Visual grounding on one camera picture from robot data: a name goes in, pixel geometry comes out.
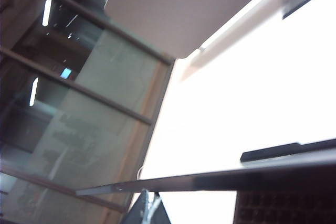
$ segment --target ceiling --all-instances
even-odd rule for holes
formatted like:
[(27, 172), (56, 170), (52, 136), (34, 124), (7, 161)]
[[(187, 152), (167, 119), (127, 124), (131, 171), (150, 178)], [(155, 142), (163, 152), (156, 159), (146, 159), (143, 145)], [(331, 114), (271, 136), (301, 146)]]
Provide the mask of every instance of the ceiling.
[(157, 49), (185, 58), (250, 0), (108, 0), (105, 13)]

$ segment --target white wall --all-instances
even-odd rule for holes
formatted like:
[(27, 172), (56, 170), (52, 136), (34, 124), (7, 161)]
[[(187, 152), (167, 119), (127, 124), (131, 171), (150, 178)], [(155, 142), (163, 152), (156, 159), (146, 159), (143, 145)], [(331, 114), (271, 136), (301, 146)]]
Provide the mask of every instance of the white wall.
[[(261, 25), (247, 20), (178, 60), (141, 178), (237, 168), (243, 151), (336, 137), (333, 3), (282, 20), (272, 0)], [(235, 193), (162, 196), (173, 224), (232, 223)]]

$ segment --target metal rail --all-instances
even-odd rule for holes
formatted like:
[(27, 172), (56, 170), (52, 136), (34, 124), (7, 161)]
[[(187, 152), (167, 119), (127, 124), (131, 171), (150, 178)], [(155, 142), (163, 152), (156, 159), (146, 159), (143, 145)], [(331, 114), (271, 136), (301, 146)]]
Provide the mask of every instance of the metal rail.
[(17, 177), (19, 179), (28, 181), (30, 183), (33, 183), (35, 185), (39, 185), (39, 186), (43, 186), (46, 188), (49, 188), (51, 190), (57, 191), (59, 193), (71, 196), (73, 198), (77, 198), (77, 199), (81, 199), (81, 200), (85, 200), (87, 202), (90, 202), (92, 204), (96, 204), (102, 207), (107, 207), (109, 209), (118, 211), (118, 212), (126, 212), (127, 208), (124, 206), (121, 206), (119, 204), (113, 203), (113, 202), (109, 202), (107, 200), (103, 200), (97, 197), (92, 197), (92, 196), (77, 196), (75, 191), (69, 187), (65, 187), (65, 186), (61, 186), (58, 185), (54, 182), (51, 182), (47, 179), (35, 176), (35, 175), (31, 175), (27, 172), (22, 172), (21, 170), (15, 169), (13, 167), (7, 166), (5, 164), (1, 164), (0, 167), (0, 171), (4, 174), (13, 176), (13, 177)]
[(37, 71), (38, 73), (40, 73), (41, 75), (52, 79), (64, 86), (70, 87), (98, 102), (101, 102), (107, 106), (110, 106), (118, 111), (120, 111), (123, 114), (126, 114), (136, 120), (139, 120), (145, 124), (151, 125), (153, 123), (153, 121), (141, 114), (138, 114), (110, 99), (107, 99), (105, 97), (103, 97), (102, 95), (99, 95), (85, 87), (83, 87), (82, 85), (79, 85), (73, 81), (67, 80), (67, 79), (63, 79), (61, 78), (59, 75), (55, 74), (54, 72), (52, 72), (51, 70), (49, 70), (48, 68), (45, 68), (43, 66), (41, 66), (40, 64), (37, 64), (31, 60), (28, 60), (27, 58), (23, 57), (22, 55), (19, 55), (11, 50), (9, 50), (8, 48), (5, 48), (3, 46), (0, 45), (0, 52), (8, 57), (10, 57), (11, 59), (27, 66), (30, 69), (33, 69), (34, 71)]
[(245, 168), (166, 178), (137, 180), (77, 190), (77, 195), (140, 193), (148, 191), (334, 191), (336, 161)]
[(151, 56), (154, 56), (155, 58), (157, 58), (161, 62), (163, 62), (163, 63), (165, 63), (167, 65), (171, 65), (173, 63), (172, 57), (168, 56), (167, 54), (164, 54), (164, 53), (161, 53), (161, 52), (158, 52), (158, 51), (154, 50), (150, 46), (144, 44), (143, 42), (139, 41), (138, 39), (136, 39), (132, 35), (128, 34), (124, 30), (122, 30), (117, 25), (109, 23), (108, 21), (106, 21), (106, 20), (98, 17), (93, 12), (91, 12), (88, 9), (86, 9), (82, 5), (76, 3), (75, 1), (73, 1), (73, 0), (59, 0), (59, 1), (62, 4), (67, 5), (74, 12), (76, 12), (80, 16), (88, 19), (90, 22), (94, 23), (98, 27), (103, 28), (103, 29), (108, 29), (108, 30), (116, 33), (117, 35), (119, 35), (120, 37), (122, 37), (125, 40), (129, 41), (133, 45), (139, 47), (140, 49), (142, 49), (142, 50), (144, 50), (146, 52), (148, 52)]

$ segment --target glass wall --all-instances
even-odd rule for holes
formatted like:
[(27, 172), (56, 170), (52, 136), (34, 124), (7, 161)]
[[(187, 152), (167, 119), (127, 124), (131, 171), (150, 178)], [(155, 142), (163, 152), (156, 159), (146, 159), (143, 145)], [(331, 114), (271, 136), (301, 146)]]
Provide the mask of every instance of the glass wall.
[(107, 0), (73, 1), (98, 22), (64, 0), (2, 10), (0, 210), (14, 223), (118, 223), (130, 194), (74, 189), (136, 179), (170, 75), (106, 25)]

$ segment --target fluorescent light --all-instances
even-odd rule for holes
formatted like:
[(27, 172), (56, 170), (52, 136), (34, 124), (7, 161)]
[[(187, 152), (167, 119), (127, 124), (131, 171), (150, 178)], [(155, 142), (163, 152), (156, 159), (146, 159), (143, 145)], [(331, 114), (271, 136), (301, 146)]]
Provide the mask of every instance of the fluorescent light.
[(46, 0), (46, 3), (44, 4), (44, 13), (42, 20), (43, 26), (47, 26), (49, 23), (50, 8), (51, 8), (51, 0)]
[(65, 68), (65, 69), (63, 70), (63, 72), (61, 73), (60, 76), (61, 76), (63, 79), (67, 79), (67, 78), (69, 77), (69, 75), (71, 74), (71, 72), (72, 72), (71, 69), (69, 69), (69, 68)]
[(228, 22), (226, 22), (219, 30), (212, 34), (206, 41), (200, 46), (200, 50), (204, 50), (211, 43), (213, 43), (219, 36), (229, 30), (238, 20), (245, 16), (250, 10), (252, 10), (262, 0), (251, 0), (245, 5), (239, 12), (237, 12)]
[(35, 102), (36, 88), (37, 88), (38, 77), (33, 82), (32, 93), (30, 94), (29, 106), (33, 106)]

